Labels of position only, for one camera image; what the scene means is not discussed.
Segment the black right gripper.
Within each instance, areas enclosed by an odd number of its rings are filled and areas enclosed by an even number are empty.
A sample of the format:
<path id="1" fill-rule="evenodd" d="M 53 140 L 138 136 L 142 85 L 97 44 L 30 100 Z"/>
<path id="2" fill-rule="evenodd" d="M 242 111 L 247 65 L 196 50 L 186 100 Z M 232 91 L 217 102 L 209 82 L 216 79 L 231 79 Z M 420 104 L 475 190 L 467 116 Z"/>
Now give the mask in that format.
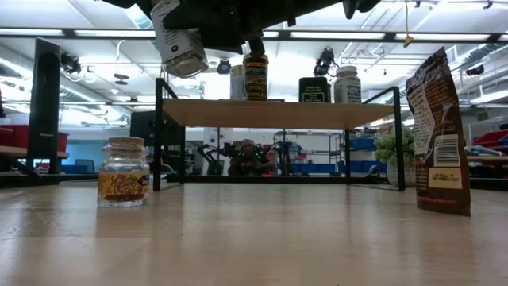
<path id="1" fill-rule="evenodd" d="M 190 29 L 204 48 L 241 53 L 245 42 L 264 52 L 263 30 L 337 4 L 336 0 L 206 0 L 182 1 L 163 19 L 168 30 Z"/>

